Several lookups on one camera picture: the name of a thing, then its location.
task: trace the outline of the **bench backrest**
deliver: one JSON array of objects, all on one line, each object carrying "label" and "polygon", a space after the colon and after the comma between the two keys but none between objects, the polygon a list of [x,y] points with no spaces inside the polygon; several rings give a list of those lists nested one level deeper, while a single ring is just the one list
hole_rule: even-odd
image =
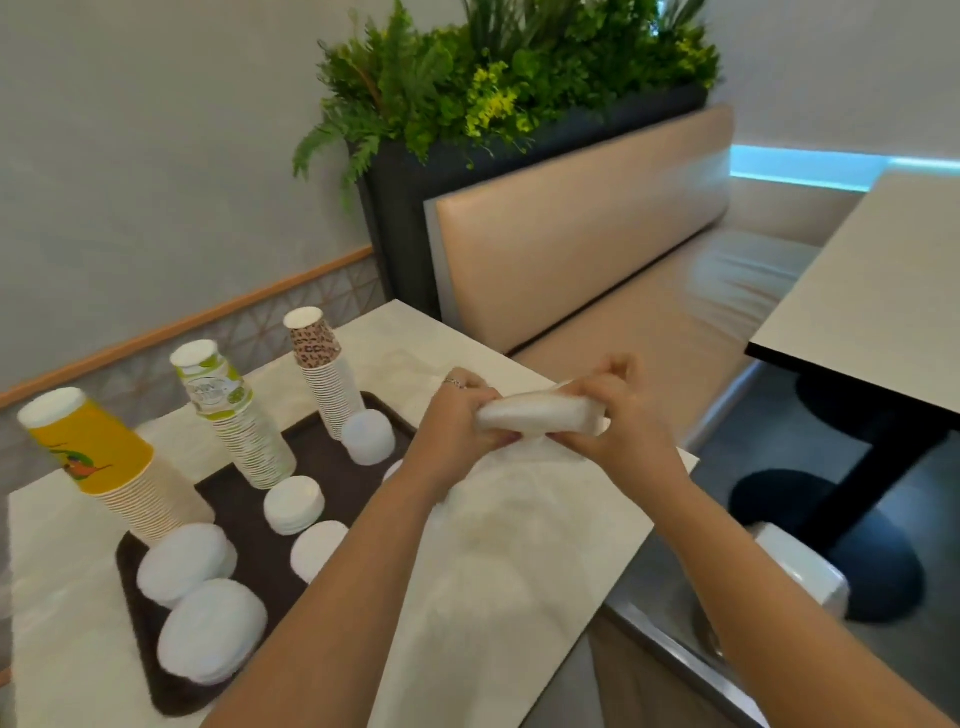
[{"label": "bench backrest", "polygon": [[444,320],[508,352],[720,218],[718,106],[427,203]]}]

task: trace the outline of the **white plastic lid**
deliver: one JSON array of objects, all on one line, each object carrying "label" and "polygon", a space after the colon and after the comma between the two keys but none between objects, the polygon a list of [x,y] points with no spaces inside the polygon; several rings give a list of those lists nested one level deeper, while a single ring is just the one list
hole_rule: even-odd
[{"label": "white plastic lid", "polygon": [[307,584],[337,550],[347,535],[347,527],[339,521],[323,521],[307,528],[290,552],[290,567]]},{"label": "white plastic lid", "polygon": [[357,465],[376,465],[394,453],[396,436],[382,412],[365,409],[350,415],[341,430],[341,441]]},{"label": "white plastic lid", "polygon": [[184,599],[160,632],[156,656],[167,672],[198,685],[227,680],[250,658],[267,608],[243,584],[214,579]]},{"label": "white plastic lid", "polygon": [[400,469],[400,466],[403,465],[403,458],[397,460],[393,465],[391,465],[387,471],[383,474],[383,482],[387,482],[393,477],[394,473]]},{"label": "white plastic lid", "polygon": [[223,528],[189,523],[147,552],[136,573],[136,585],[148,599],[173,609],[203,582],[232,576],[236,560],[236,549]]},{"label": "white plastic lid", "polygon": [[40,395],[16,414],[16,419],[27,429],[52,425],[72,415],[86,402],[84,390],[63,387]]},{"label": "white plastic lid", "polygon": [[300,533],[324,512],[326,500],[312,477],[294,475],[281,480],[263,499],[263,515],[281,536]]},{"label": "white plastic lid", "polygon": [[213,339],[198,339],[184,344],[170,354],[170,363],[178,369],[197,367],[218,351],[217,342]]},{"label": "white plastic lid", "polygon": [[312,326],[324,317],[324,313],[315,305],[295,308],[283,317],[283,325],[287,328],[306,328]]}]

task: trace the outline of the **beige upholstered bench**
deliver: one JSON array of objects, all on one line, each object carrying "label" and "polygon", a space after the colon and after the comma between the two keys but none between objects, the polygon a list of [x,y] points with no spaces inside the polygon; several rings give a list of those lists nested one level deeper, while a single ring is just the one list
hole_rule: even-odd
[{"label": "beige upholstered bench", "polygon": [[757,364],[753,332],[817,250],[713,228],[727,209],[721,106],[427,204],[444,320],[554,380],[640,351],[694,448]]}]

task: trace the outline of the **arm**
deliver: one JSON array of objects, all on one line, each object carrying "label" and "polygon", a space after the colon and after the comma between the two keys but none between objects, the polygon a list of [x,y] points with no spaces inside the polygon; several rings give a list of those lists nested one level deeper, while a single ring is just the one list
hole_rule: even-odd
[{"label": "arm", "polygon": [[724,654],[776,728],[954,726],[791,579],[690,481],[638,360],[611,357],[570,394],[607,405],[593,438],[553,435],[600,465],[679,556]]},{"label": "arm", "polygon": [[403,465],[371,498],[340,547],[220,699],[205,728],[367,725],[400,607],[433,506],[512,433],[478,433],[499,397],[465,370],[441,386]]}]

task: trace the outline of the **table top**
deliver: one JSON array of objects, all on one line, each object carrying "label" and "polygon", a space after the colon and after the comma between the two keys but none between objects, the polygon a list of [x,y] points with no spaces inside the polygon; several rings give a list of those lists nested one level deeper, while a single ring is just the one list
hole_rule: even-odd
[{"label": "table top", "polygon": [[764,350],[960,413],[960,177],[880,178],[751,340],[780,363]]},{"label": "table top", "polygon": [[[453,366],[504,395],[552,384],[399,302],[337,335],[360,387],[414,425]],[[247,379],[283,428],[314,411],[292,354]],[[192,407],[139,431],[195,481],[228,463]],[[125,525],[61,471],[10,506],[19,728],[199,725],[150,703],[113,561]],[[651,529],[550,441],[486,458],[431,515],[370,726],[518,726]]]}]

